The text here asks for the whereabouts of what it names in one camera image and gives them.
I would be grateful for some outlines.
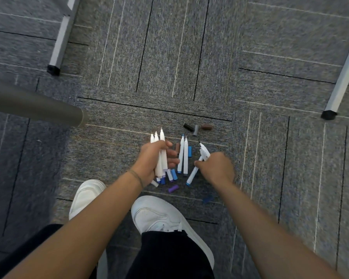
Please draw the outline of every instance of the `bracelet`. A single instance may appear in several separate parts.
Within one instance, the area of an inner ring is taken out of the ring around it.
[[[144,183],[142,182],[142,179],[138,176],[138,174],[133,169],[128,169],[127,172],[131,173],[134,177],[136,177],[142,186],[142,189],[144,188]]]

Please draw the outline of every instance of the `floor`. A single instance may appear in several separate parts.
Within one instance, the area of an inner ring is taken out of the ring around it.
[[[199,139],[224,151],[237,185],[349,278],[349,87],[336,120],[319,118],[349,52],[349,0],[81,0],[52,78],[60,19],[49,0],[0,0],[0,77],[91,117],[67,129],[0,114],[0,259],[65,223],[82,181],[112,183],[163,127],[174,142],[191,137],[191,160]],[[193,138],[184,122],[214,129]],[[200,175],[177,183],[143,195],[184,214],[216,278],[259,278],[214,189]],[[128,214],[107,247],[109,276],[124,278],[139,248]]]

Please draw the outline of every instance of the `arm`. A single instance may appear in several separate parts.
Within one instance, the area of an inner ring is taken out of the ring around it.
[[[154,179],[159,150],[172,143],[145,144],[134,170],[147,186]],[[167,150],[168,157],[177,153]],[[176,158],[168,159],[174,167]],[[142,191],[138,178],[127,172],[42,245],[28,255],[5,278],[88,278],[112,234]]]
[[[195,165],[225,202],[262,278],[341,278],[233,184],[233,165],[223,153]]]

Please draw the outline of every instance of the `hand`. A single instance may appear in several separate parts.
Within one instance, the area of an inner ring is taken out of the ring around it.
[[[132,166],[132,170],[138,174],[144,186],[149,185],[155,178],[154,169],[158,163],[160,150],[167,150],[168,168],[174,168],[180,163],[176,151],[168,149],[171,146],[172,143],[168,140],[160,140],[155,143],[147,143],[141,147],[140,155]]]
[[[214,187],[233,182],[233,164],[222,152],[212,153],[207,161],[195,161],[194,164]]]

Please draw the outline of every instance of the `white sneaker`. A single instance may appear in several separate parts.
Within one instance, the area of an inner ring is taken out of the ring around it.
[[[87,205],[89,205],[103,190],[106,189],[106,185],[97,179],[89,179],[83,182],[79,189],[76,191],[73,203],[71,204],[68,219],[75,217],[81,212]],[[103,251],[97,265],[97,279],[107,279],[107,254],[106,250]]]
[[[71,204],[68,219],[71,220],[75,215],[81,212],[89,205],[103,190],[106,185],[97,179],[89,179],[83,182],[76,191],[73,203]]]
[[[185,230],[189,238],[203,250],[213,269],[215,259],[211,249],[191,228],[179,210],[169,202],[154,196],[142,196],[134,202],[130,211],[140,234],[148,231]]]

